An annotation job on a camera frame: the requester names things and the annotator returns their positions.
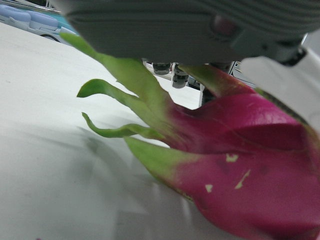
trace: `pink dragon fruit skin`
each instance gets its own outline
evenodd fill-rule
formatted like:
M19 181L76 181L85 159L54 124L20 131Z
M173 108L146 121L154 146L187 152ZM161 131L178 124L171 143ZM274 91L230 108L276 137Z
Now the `pink dragon fruit skin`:
M137 95L93 79L78 97L109 95L150 126L100 129L83 113L93 131L124 137L155 178L225 231L249 240L320 239L320 141L309 125L210 66L182 67L216 97L187 109L139 61L97 53L77 36L64 38ZM134 134L170 148L129 137Z

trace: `curled green tip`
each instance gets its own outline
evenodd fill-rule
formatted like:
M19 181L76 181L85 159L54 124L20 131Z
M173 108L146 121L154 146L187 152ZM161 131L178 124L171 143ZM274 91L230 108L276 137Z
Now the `curled green tip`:
M82 116L92 131L94 131L95 133L105 138L123 138L123 137L132 136L136 134L139 134L142 137L147 139L162 140L164 138L164 136L162 136L159 132L157 132L156 130L150 127L145 127L145 126L141 126L133 123L121 126L116 129L98 128L93 124L93 122L91 121L91 119L86 113L83 112Z

